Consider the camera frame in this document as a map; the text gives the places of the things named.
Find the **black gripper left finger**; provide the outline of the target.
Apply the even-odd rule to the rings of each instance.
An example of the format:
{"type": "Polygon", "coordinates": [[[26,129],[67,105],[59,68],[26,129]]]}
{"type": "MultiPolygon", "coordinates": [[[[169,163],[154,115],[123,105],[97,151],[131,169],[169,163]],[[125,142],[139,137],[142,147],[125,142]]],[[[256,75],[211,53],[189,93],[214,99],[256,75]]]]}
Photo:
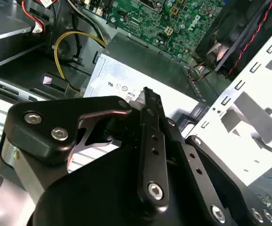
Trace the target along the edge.
{"type": "MultiPolygon", "coordinates": [[[[166,158],[160,96],[144,88],[137,105],[117,96],[14,105],[3,132],[3,160],[37,205],[54,182],[119,148],[156,148],[166,158]]],[[[159,212],[168,208],[167,186],[148,183],[159,212]]]]}

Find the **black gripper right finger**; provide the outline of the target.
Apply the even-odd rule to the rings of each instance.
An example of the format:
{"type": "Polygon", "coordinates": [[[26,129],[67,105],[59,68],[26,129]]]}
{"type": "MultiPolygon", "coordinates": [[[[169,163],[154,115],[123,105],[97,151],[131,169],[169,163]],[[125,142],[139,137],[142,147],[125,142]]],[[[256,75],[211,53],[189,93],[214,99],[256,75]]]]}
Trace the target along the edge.
{"type": "Polygon", "coordinates": [[[183,138],[169,118],[160,119],[181,178],[194,193],[199,219],[208,226],[272,226],[272,212],[197,136],[183,138]]]}

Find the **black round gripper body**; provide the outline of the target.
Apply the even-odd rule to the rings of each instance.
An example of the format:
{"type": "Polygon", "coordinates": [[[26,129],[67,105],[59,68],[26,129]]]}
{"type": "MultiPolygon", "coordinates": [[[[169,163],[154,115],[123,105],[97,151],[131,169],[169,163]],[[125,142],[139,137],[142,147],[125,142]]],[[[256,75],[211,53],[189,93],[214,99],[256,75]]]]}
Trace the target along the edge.
{"type": "Polygon", "coordinates": [[[54,182],[33,214],[35,226],[207,226],[189,184],[156,148],[111,151],[54,182]],[[168,181],[169,203],[159,212],[148,183],[168,181]]]}

